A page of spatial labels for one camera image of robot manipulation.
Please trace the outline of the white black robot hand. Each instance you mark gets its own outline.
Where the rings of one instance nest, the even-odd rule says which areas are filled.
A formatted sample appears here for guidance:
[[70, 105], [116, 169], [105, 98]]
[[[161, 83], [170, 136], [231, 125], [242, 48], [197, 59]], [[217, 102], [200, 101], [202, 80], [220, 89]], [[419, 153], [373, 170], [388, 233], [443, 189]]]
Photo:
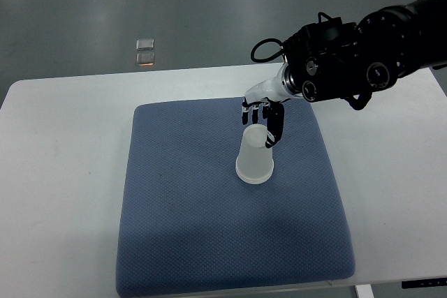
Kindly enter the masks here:
[[263, 103], [262, 116], [267, 121], [265, 146], [272, 148], [280, 141], [284, 129], [284, 101], [297, 97], [289, 80], [289, 67], [281, 67], [275, 77], [265, 80], [244, 94], [242, 124], [247, 125], [251, 106], [252, 124], [258, 123], [259, 103]]

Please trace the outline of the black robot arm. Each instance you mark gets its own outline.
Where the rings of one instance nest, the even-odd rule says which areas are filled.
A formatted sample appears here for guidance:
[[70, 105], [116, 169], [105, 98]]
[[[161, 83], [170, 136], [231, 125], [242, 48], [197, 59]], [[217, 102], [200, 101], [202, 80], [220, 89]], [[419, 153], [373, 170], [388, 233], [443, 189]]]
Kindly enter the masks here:
[[319, 13], [318, 22], [278, 47], [279, 72], [247, 90], [242, 102], [242, 123], [267, 121], [267, 147], [282, 137], [287, 100], [342, 99], [361, 110], [374, 92], [400, 78], [421, 68], [445, 68], [446, 0], [388, 6], [358, 23]]

